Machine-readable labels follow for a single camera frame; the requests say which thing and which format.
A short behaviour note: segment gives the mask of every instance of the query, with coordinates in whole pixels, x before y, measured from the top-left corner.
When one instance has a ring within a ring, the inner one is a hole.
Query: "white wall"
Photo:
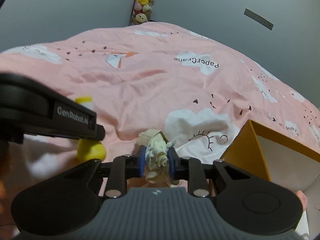
[[[245,8],[272,22],[272,31]],[[320,0],[156,0],[152,19],[242,52],[320,106]]]
[[[129,24],[134,0],[6,0],[0,9],[0,51],[64,40],[94,28]]]

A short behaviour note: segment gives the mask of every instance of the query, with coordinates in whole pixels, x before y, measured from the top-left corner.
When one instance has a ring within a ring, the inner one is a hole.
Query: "finger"
[[[306,208],[307,208],[307,204],[308,204],[308,199],[307,199],[306,195],[301,190],[298,190],[296,192],[296,195],[301,201],[301,204],[302,204],[302,207],[303,207],[303,211],[305,211]]]
[[[9,153],[0,153],[0,178],[5,176],[11,167]]]
[[[127,189],[130,189],[132,187],[142,187],[147,182],[145,180],[145,177],[142,178],[131,178],[127,180]]]
[[[5,188],[4,188],[4,183],[2,180],[0,180],[0,199],[4,199],[5,198]]]

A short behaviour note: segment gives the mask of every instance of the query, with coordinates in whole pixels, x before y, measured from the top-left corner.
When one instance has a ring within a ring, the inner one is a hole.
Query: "pink blanket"
[[[0,70],[32,77],[71,99],[90,95],[106,129],[106,162],[160,129],[180,156],[219,158],[248,119],[320,152],[318,109],[258,63],[167,23],[96,29],[66,41],[10,49]],[[27,136],[12,145],[0,223],[23,188],[76,164],[76,143]]]

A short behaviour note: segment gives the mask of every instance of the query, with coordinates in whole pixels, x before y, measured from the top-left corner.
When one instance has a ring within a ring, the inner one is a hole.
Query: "cardboard box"
[[[223,156],[260,178],[308,198],[306,215],[297,226],[310,240],[320,233],[320,154],[252,120],[248,120]]]

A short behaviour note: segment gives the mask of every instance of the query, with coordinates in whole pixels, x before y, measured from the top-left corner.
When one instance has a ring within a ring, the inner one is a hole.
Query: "human hand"
[[[10,170],[10,158],[8,149],[5,152],[0,153],[0,200],[5,198],[6,190],[2,178]],[[0,214],[4,212],[3,206],[0,202]]]
[[[298,190],[296,192],[296,196],[300,199],[302,207],[303,207],[303,211],[305,211],[307,208],[307,204],[308,204],[308,198],[301,190]]]

